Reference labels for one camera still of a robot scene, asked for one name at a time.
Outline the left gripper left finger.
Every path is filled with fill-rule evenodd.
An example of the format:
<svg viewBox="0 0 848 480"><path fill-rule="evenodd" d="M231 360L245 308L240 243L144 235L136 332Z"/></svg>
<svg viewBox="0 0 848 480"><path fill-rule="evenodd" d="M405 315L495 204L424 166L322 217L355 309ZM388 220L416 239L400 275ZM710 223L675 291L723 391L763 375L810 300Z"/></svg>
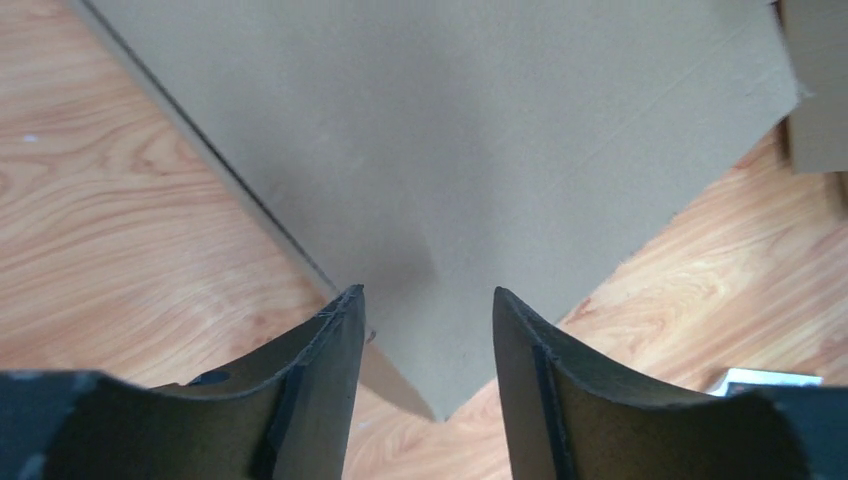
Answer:
<svg viewBox="0 0 848 480"><path fill-rule="evenodd" d="M1 375L5 479L337 479L365 341L354 285L308 321L193 381L96 370Z"/></svg>

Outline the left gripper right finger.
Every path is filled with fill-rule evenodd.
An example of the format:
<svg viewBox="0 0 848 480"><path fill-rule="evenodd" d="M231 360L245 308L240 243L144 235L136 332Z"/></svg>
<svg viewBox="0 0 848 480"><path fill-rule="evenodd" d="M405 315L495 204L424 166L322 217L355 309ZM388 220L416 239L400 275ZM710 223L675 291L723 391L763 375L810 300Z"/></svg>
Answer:
<svg viewBox="0 0 848 480"><path fill-rule="evenodd" d="M492 321L516 479L847 475L845 387L688 390L607 357L501 287Z"/></svg>

